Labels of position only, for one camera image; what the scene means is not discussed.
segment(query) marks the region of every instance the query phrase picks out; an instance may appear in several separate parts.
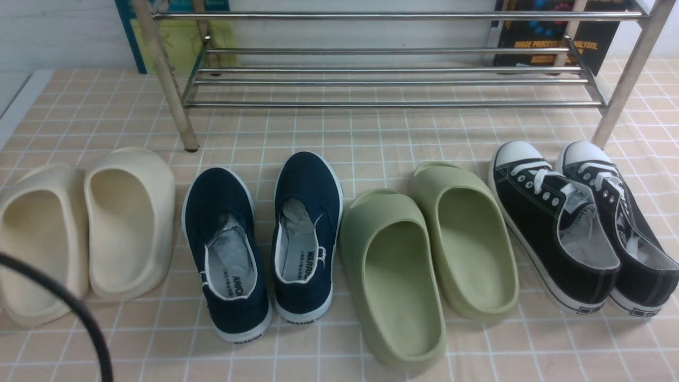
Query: shoe sole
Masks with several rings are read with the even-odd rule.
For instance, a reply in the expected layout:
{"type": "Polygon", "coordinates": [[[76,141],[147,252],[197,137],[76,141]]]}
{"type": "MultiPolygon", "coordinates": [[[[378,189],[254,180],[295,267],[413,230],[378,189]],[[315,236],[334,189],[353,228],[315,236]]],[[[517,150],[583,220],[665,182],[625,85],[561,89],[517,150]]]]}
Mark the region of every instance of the shoe sole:
{"type": "Polygon", "coordinates": [[[500,202],[500,198],[498,196],[498,191],[495,188],[495,179],[494,179],[494,176],[493,176],[493,172],[495,170],[495,159],[496,159],[499,151],[500,151],[500,149],[497,149],[495,151],[495,154],[493,154],[493,158],[490,161],[490,168],[488,170],[488,188],[490,188],[490,191],[492,192],[493,196],[495,197],[495,200],[498,203],[498,207],[500,207],[500,210],[502,211],[502,216],[504,217],[504,222],[509,227],[509,230],[518,239],[519,243],[521,243],[521,246],[524,247],[524,250],[528,254],[528,258],[533,263],[533,266],[534,266],[533,268],[538,273],[540,282],[545,287],[545,289],[549,292],[547,294],[547,296],[558,307],[568,308],[567,312],[569,312],[569,313],[576,313],[578,315],[587,315],[587,314],[595,313],[596,311],[601,309],[601,307],[604,305],[604,303],[601,302],[600,304],[593,304],[593,305],[583,304],[583,303],[569,297],[564,291],[562,291],[556,285],[554,280],[551,278],[551,276],[547,272],[547,269],[545,268],[545,265],[540,260],[540,258],[537,256],[537,254],[532,249],[530,244],[528,244],[528,241],[521,234],[521,231],[518,229],[518,227],[516,226],[514,221],[509,217],[507,210],[504,209],[502,202],[500,202]]]}
{"type": "Polygon", "coordinates": [[[242,344],[242,343],[248,343],[252,342],[259,337],[264,335],[264,332],[269,328],[269,325],[271,324],[271,319],[274,316],[274,308],[271,306],[271,302],[269,301],[269,311],[266,313],[266,317],[264,317],[264,321],[260,322],[259,325],[255,326],[254,328],[248,330],[247,332],[243,333],[226,333],[222,332],[220,329],[215,327],[215,330],[217,331],[217,335],[225,340],[226,342],[231,342],[235,344],[242,344]]]}
{"type": "MultiPolygon", "coordinates": [[[[568,151],[568,148],[573,143],[569,143],[566,147],[564,147],[564,149],[561,150],[561,152],[559,153],[559,156],[556,158],[555,170],[557,172],[564,173],[564,161],[566,160],[566,151],[568,151]]],[[[627,297],[624,297],[622,293],[618,291],[618,288],[613,288],[610,291],[610,295],[608,295],[608,297],[611,301],[613,301],[614,307],[634,317],[653,317],[654,315],[658,314],[658,312],[660,312],[660,309],[662,309],[663,307],[663,305],[659,307],[645,307],[643,305],[639,305],[631,301],[627,297]]]]}
{"type": "MultiPolygon", "coordinates": [[[[255,215],[255,202],[253,201],[252,195],[250,195],[250,190],[248,190],[247,186],[243,182],[243,179],[241,179],[235,172],[233,172],[231,169],[227,169],[225,167],[219,167],[220,169],[227,171],[231,175],[233,175],[236,180],[238,180],[238,183],[243,187],[245,190],[245,194],[248,196],[248,202],[250,202],[250,210],[253,213],[253,216],[255,215]]],[[[184,237],[186,238],[186,241],[189,241],[189,237],[186,235],[186,221],[184,217],[186,216],[186,202],[189,200],[189,195],[191,194],[191,190],[194,187],[194,184],[196,182],[194,181],[191,183],[191,186],[189,187],[189,190],[186,192],[186,196],[184,197],[184,205],[181,208],[181,230],[184,232],[184,237]]],[[[264,320],[260,322],[257,326],[254,328],[248,330],[247,332],[243,333],[226,333],[222,332],[220,329],[218,329],[215,326],[215,330],[217,331],[217,334],[219,337],[227,342],[231,343],[248,343],[251,341],[256,340],[257,338],[261,337],[264,335],[264,332],[266,329],[269,327],[271,324],[271,319],[273,316],[273,309],[271,306],[271,301],[269,301],[269,311],[266,313],[266,316],[264,317],[264,320]]]]}
{"type": "MultiPolygon", "coordinates": [[[[344,192],[342,191],[342,185],[340,184],[340,179],[337,178],[337,174],[335,174],[335,171],[333,171],[333,168],[330,167],[330,164],[323,158],[322,156],[316,154],[315,152],[309,152],[315,156],[317,156],[319,159],[325,163],[325,166],[328,168],[330,171],[330,174],[333,176],[333,179],[335,180],[335,186],[337,187],[337,193],[339,194],[339,215],[337,217],[337,229],[335,231],[335,245],[333,246],[333,259],[330,263],[330,293],[328,294],[328,297],[325,299],[324,303],[319,306],[318,308],[314,309],[311,312],[307,313],[292,313],[290,311],[287,311],[281,307],[280,304],[278,304],[278,299],[276,299],[276,310],[278,311],[279,316],[281,316],[283,319],[288,321],[290,324],[295,324],[295,325],[305,325],[305,324],[311,324],[315,322],[317,319],[319,319],[322,315],[325,314],[325,312],[330,309],[330,304],[333,302],[333,291],[335,287],[335,282],[333,280],[333,276],[335,274],[335,257],[337,255],[337,236],[340,233],[340,222],[342,221],[342,214],[344,212],[344,192]]],[[[285,167],[285,164],[283,164],[283,167],[280,168],[280,172],[278,173],[278,177],[276,178],[276,187],[274,188],[274,200],[276,199],[276,193],[278,191],[278,181],[280,180],[280,175],[283,173],[283,168],[285,167]]]]}

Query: wooden rack leg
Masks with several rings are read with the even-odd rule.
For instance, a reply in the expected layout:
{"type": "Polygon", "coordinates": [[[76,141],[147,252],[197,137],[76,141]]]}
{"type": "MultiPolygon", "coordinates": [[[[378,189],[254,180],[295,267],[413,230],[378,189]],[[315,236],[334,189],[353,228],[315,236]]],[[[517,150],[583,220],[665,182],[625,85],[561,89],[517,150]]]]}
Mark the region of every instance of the wooden rack leg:
{"type": "Polygon", "coordinates": [[[175,73],[170,65],[167,51],[165,51],[165,46],[163,45],[160,32],[158,31],[158,26],[156,26],[153,16],[151,15],[149,0],[132,0],[132,6],[134,8],[134,13],[136,14],[136,19],[139,21],[141,27],[141,34],[151,53],[151,57],[153,57],[155,71],[158,73],[160,86],[163,88],[163,93],[165,93],[165,98],[170,107],[170,113],[175,119],[179,137],[184,144],[184,150],[196,152],[198,151],[198,141],[196,141],[194,128],[191,126],[187,110],[181,102],[181,95],[179,93],[179,87],[177,87],[175,73]]]}
{"type": "Polygon", "coordinates": [[[629,55],[629,60],[608,104],[599,109],[602,118],[592,137],[592,143],[595,145],[603,148],[608,142],[634,85],[644,70],[650,52],[667,22],[674,3],[675,0],[656,0],[648,18],[639,21],[639,26],[642,28],[641,34],[629,55]]]}

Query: black cable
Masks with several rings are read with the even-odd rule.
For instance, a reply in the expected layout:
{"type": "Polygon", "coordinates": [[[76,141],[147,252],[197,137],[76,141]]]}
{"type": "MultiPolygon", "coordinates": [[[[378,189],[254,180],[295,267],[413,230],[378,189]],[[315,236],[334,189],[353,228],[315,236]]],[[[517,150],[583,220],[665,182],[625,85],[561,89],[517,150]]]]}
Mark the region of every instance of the black cable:
{"type": "Polygon", "coordinates": [[[85,305],[80,302],[68,289],[64,288],[57,280],[47,276],[45,273],[33,268],[32,266],[17,260],[3,252],[0,252],[0,265],[4,265],[16,272],[21,273],[25,277],[31,279],[31,281],[37,283],[41,287],[49,290],[53,295],[59,297],[69,308],[75,313],[80,321],[82,321],[85,329],[87,329],[92,343],[94,344],[94,350],[96,351],[96,356],[99,359],[99,368],[101,371],[101,381],[102,382],[113,382],[113,367],[111,365],[111,354],[109,353],[109,348],[106,346],[106,339],[104,334],[101,332],[99,325],[90,313],[90,310],[85,307],[85,305]]]}

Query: metal shoe rack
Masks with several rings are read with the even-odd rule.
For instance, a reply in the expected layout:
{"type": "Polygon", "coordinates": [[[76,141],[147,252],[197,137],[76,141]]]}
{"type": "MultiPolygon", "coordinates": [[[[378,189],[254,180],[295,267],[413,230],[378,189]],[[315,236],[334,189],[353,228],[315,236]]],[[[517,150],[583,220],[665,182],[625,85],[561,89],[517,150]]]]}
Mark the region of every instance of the metal shoe rack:
{"type": "Polygon", "coordinates": [[[240,109],[280,109],[280,108],[312,108],[312,109],[435,109],[435,108],[525,108],[525,107],[561,107],[561,108],[596,108],[601,113],[601,120],[592,142],[603,147],[629,98],[632,89],[641,74],[646,60],[662,31],[675,0],[655,0],[652,7],[647,7],[644,0],[631,0],[625,12],[584,12],[587,0],[576,0],[571,12],[533,11],[533,12],[206,12],[204,0],[192,0],[194,12],[170,13],[167,9],[169,0],[132,0],[132,6],[141,26],[143,38],[148,45],[158,77],[166,96],[172,117],[177,125],[185,150],[195,152],[198,142],[194,135],[188,111],[193,108],[240,108],[240,109]],[[168,61],[165,47],[158,29],[163,20],[196,20],[203,47],[198,55],[186,89],[180,92],[175,73],[168,61]],[[403,48],[403,49],[272,49],[272,48],[215,48],[210,39],[209,20],[275,20],[275,21],[442,21],[442,20],[502,20],[502,21],[567,21],[566,33],[558,48],[403,48]],[[581,60],[572,36],[580,21],[619,22],[635,21],[641,33],[635,42],[629,60],[610,97],[602,93],[590,68],[581,60]],[[406,54],[554,54],[556,61],[552,67],[219,67],[219,55],[406,55],[406,54]],[[575,58],[576,65],[565,66],[568,55],[575,58]],[[318,74],[367,74],[380,75],[374,80],[270,80],[270,79],[221,79],[216,74],[245,73],[262,74],[298,74],[316,77],[318,74]],[[460,75],[459,78],[449,76],[426,80],[390,80],[384,75],[390,74],[433,74],[460,75]],[[469,73],[516,73],[537,75],[531,78],[470,79],[463,75],[469,73]],[[569,73],[573,78],[559,78],[545,74],[569,73]],[[584,86],[589,99],[581,101],[401,101],[401,102],[237,102],[237,101],[196,101],[195,95],[201,86],[584,86]]]}

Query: black canvas sneaker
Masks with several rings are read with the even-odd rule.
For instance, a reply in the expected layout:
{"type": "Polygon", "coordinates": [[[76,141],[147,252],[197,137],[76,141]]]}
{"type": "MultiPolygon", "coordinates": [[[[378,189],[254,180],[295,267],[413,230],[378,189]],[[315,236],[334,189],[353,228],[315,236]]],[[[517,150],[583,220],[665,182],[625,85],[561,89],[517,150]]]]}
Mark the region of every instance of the black canvas sneaker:
{"type": "Polygon", "coordinates": [[[498,148],[488,183],[549,295],[578,314],[598,311],[613,289],[620,262],[589,188],[552,171],[523,141],[498,148]]]}
{"type": "Polygon", "coordinates": [[[660,246],[618,168],[589,142],[566,146],[556,165],[594,194],[599,219],[622,264],[611,299],[636,317],[658,314],[677,287],[679,264],[660,246]]]}

